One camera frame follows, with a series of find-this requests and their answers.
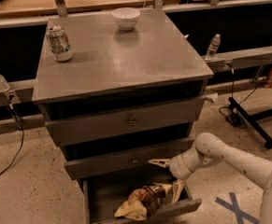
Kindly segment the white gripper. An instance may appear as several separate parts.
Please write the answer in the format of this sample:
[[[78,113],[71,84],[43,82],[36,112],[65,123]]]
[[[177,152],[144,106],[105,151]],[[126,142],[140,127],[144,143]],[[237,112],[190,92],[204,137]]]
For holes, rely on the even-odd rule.
[[[151,159],[150,164],[168,168],[172,176],[177,180],[172,184],[173,197],[172,203],[179,200],[180,194],[184,189],[185,181],[203,164],[204,156],[195,148],[191,147],[187,151],[170,159]]]

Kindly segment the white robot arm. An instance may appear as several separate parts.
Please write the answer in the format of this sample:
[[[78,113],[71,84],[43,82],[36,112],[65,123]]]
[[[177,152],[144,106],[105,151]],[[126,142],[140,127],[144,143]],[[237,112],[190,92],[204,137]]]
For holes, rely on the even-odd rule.
[[[259,224],[272,224],[272,161],[228,146],[212,133],[198,134],[191,148],[171,159],[149,163],[168,168],[176,178],[172,203],[179,200],[185,181],[198,169],[224,161],[263,190]]]

